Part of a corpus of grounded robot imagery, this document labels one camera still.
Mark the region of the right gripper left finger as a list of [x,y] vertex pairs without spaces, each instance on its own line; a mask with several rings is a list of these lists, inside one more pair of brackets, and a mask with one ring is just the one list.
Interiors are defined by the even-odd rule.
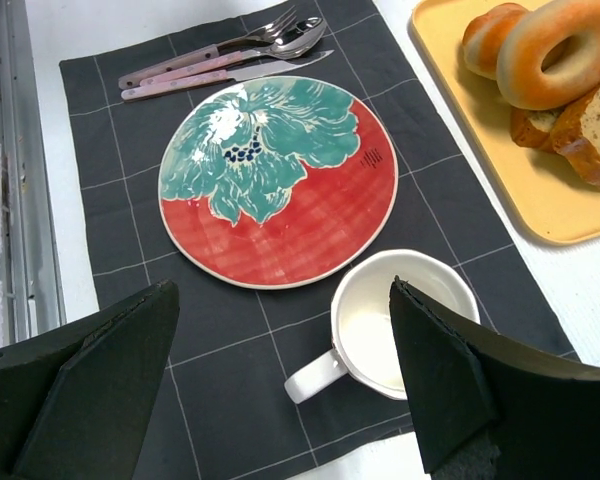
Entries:
[[153,284],[0,349],[0,479],[129,479],[178,324]]

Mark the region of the orange bagel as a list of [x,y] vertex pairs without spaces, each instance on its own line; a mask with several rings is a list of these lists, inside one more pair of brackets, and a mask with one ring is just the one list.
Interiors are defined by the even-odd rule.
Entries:
[[600,82],[600,1],[551,1],[524,16],[500,48],[496,81],[510,105],[564,106]]

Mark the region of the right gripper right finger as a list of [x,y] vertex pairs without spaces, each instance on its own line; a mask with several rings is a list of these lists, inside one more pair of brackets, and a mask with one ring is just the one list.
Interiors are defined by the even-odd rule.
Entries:
[[600,367],[489,330],[401,279],[390,318],[434,479],[600,479]]

